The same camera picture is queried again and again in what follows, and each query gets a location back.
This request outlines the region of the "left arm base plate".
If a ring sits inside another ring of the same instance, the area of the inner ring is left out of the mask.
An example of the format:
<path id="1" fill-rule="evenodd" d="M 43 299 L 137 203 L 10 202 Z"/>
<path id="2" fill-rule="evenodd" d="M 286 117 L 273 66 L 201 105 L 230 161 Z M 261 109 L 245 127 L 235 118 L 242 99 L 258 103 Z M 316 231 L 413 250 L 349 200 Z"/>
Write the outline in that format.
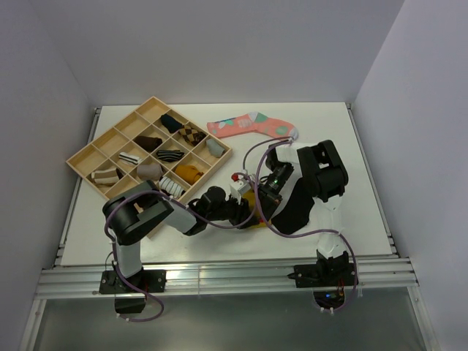
<path id="1" fill-rule="evenodd" d="M 166 283 L 165 270 L 141 270 L 134 276 L 127 278 L 127 281 L 144 290 L 148 293 L 163 293 Z M 104 271 L 102 273 L 101 282 L 99 285 L 99 293 L 103 295 L 136 293 L 137 290 L 132 289 L 125 284 L 115 270 Z"/>

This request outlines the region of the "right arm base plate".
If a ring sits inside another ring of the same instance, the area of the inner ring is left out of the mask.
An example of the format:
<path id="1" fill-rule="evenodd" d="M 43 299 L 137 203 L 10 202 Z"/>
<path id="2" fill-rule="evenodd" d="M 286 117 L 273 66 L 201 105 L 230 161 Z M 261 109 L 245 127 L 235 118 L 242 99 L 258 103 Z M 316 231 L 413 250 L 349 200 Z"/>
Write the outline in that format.
<path id="1" fill-rule="evenodd" d="M 293 272 L 287 275 L 297 288 L 353 286 L 355 272 L 352 263 L 331 264 L 317 261 L 315 264 L 295 265 Z"/>

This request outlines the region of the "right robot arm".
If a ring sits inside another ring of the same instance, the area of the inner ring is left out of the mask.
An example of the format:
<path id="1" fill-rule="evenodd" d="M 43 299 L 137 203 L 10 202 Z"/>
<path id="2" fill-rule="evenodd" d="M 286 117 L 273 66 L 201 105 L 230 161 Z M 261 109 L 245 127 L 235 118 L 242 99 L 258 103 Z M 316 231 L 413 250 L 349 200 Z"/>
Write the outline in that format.
<path id="1" fill-rule="evenodd" d="M 316 199 L 334 213 L 341 205 L 349 177 L 331 140 L 314 146 L 281 141 L 269 145 L 260 161 L 271 171 L 267 181 L 255 184 L 254 195 L 260 218 L 283 237 L 300 237 L 296 232 L 306 225 Z M 280 191 L 298 168 L 301 177 L 288 197 L 283 211 L 273 216 L 282 201 Z"/>

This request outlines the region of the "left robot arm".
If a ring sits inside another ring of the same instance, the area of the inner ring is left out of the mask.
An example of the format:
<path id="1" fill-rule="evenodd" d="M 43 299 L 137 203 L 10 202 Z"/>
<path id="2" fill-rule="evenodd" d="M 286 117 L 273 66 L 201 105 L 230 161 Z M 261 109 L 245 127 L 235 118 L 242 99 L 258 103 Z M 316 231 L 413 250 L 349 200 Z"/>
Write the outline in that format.
<path id="1" fill-rule="evenodd" d="M 211 186 L 200 198 L 183 205 L 171 200 L 153 181 L 144 181 L 110 199 L 102 212 L 105 234 L 111 239 L 119 271 L 116 284 L 126 292 L 140 288 L 143 282 L 140 242 L 161 223 L 186 236 L 197 235 L 220 221 L 228 221 L 229 229 L 259 224 L 247 199 L 227 197 L 221 187 Z"/>

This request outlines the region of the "mustard yellow sock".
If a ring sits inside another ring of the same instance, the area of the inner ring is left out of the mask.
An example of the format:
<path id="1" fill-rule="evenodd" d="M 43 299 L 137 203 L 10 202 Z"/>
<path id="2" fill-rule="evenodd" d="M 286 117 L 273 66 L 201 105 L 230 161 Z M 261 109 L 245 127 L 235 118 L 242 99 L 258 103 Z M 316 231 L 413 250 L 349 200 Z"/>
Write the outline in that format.
<path id="1" fill-rule="evenodd" d="M 267 227 L 266 223 L 261 218 L 259 211 L 256 209 L 256 199 L 253 190 L 250 189 L 248 192 L 243 194 L 241 205 L 240 222 L 244 222 L 252 213 L 254 213 L 250 217 L 250 220 L 241 226 L 241 229 L 259 229 Z"/>

